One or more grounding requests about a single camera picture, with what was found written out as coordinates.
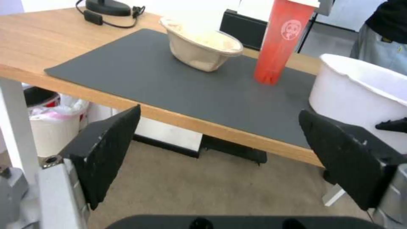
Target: person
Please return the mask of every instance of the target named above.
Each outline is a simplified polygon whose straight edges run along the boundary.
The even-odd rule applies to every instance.
[[[407,0],[382,3],[360,29],[350,57],[407,75]]]

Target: beige carpet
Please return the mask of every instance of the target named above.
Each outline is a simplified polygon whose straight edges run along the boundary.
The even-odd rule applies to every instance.
[[[8,162],[0,154],[0,163]],[[321,169],[272,154],[261,166],[217,151],[193,159],[133,142],[90,229],[134,214],[318,215],[369,219],[347,195],[331,207]]]

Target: white container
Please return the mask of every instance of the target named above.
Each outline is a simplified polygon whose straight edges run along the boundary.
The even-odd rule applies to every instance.
[[[161,18],[160,24],[167,29],[172,54],[199,70],[214,71],[229,57],[243,53],[242,43],[226,33],[193,28],[167,18]]]
[[[323,54],[309,97],[318,114],[362,126],[402,154],[407,134],[377,130],[376,124],[407,117],[407,76],[348,57]]]
[[[79,132],[79,115],[63,120],[30,119],[39,157],[58,154]]]

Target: plastic bag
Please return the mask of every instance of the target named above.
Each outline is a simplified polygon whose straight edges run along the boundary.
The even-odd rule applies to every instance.
[[[86,112],[89,102],[69,95],[59,94],[60,103],[55,107],[38,107],[30,111],[30,120],[67,120]]]

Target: gray pants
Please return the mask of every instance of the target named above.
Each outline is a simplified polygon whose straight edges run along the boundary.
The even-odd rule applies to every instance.
[[[383,42],[366,24],[359,31],[350,57],[407,75],[407,44]]]

